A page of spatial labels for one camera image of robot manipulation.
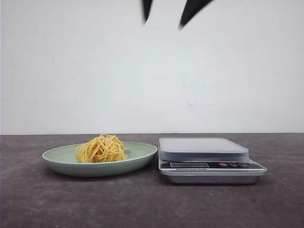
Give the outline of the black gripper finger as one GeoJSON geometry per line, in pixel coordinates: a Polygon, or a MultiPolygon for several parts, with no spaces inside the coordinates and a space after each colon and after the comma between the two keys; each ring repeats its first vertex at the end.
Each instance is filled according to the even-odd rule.
{"type": "Polygon", "coordinates": [[[179,29],[183,29],[197,13],[211,2],[212,0],[187,0],[180,18],[179,29]]]}
{"type": "Polygon", "coordinates": [[[140,2],[142,8],[142,21],[143,24],[145,25],[151,12],[153,0],[140,0],[140,2]]]}

